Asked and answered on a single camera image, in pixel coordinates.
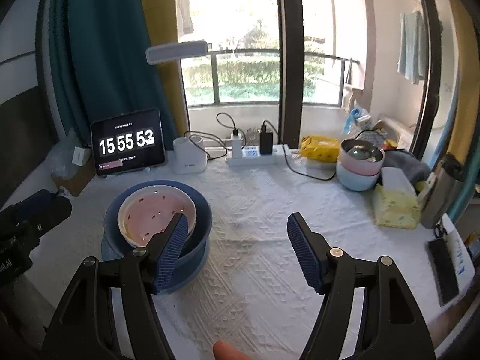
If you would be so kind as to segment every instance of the blue bowl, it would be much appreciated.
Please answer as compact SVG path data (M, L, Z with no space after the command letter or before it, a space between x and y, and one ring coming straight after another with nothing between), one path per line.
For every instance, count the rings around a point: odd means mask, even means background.
M208 236L212 228L212 210L200 192L194 188L171 180L147 181L128 188L122 192L106 211L103 222L105 232L102 239L102 259L104 261L122 258L132 250L123 238L117 224L117 216L123 201L139 190L150 185L168 185L182 190L193 200L197 212L197 220L192 235L183 246L177 265L173 271L169 286L162 293L170 293L189 283L201 271L210 250Z
M378 180L380 172L374 176L357 175L346 169L340 161L337 161L337 177L340 183L352 191L366 191L372 188Z

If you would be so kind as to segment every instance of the tablet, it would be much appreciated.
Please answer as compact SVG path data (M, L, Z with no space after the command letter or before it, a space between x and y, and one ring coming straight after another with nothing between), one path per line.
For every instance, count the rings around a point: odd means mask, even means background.
M91 125L91 134L97 176L165 162L158 108L95 122Z

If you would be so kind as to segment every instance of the yellow curtain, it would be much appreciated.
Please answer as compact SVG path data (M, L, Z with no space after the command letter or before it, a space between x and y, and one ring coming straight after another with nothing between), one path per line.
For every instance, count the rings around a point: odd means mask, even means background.
M448 152L465 164L477 122L480 63L472 19L460 0L450 0L458 40L459 90L455 123Z
M176 0L142 0L142 5L152 45L178 42ZM162 79L178 133L183 135L189 127L177 62L159 64L158 73Z

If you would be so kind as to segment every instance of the white tablecloth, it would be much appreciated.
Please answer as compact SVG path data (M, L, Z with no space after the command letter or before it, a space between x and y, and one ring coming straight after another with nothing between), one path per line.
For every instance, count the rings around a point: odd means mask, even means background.
M168 166L107 179L94 178L71 217L41 240L31 254L28 279L55 307L82 260L101 258L103 218L112 200L143 181L171 179L200 191L210 203L210 255L201 273L171 295L155 297L167 339L178 360L213 359L212 345L230 341L252 359L299 358L323 297L307 286L287 237L287 217L302 213L332 247L355 258L391 256L409 284L427 322L441 312L425 243L431 230L376 227L370 195L351 192L336 179L316 181L285 166L229 168L223 160L195 175ZM354 298L342 356L353 353L363 290ZM119 291L114 293L121 347L131 355Z

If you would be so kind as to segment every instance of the balcony railing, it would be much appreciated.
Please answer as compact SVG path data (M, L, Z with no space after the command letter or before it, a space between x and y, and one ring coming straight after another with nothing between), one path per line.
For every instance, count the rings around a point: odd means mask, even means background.
M235 50L214 50L209 51L207 53L210 56L210 63L212 68L212 84L213 84L213 103L202 103L202 104L192 104L189 107L208 107L208 106L215 106L215 105L225 105L225 104L274 104L276 100L220 100L220 85L218 79L218 56L227 56L227 55L238 55L238 54L275 54L280 56L280 50L277 49L261 49L261 48L249 48L249 49L235 49ZM318 57L319 59L330 59L333 61L340 61L340 77L339 83L333 83L328 80L321 79L317 77L317 80L325 81L329 85L338 86L338 97L337 102L319 102L315 100L304 100L306 104L319 104L319 105L328 105L330 107L341 107L343 103L343 96L344 96L344 88L345 82L349 80L349 73L351 72L352 64L359 64L360 62L354 59L347 59L342 58L335 55L328 55L323 54L320 52L305 52L305 57Z

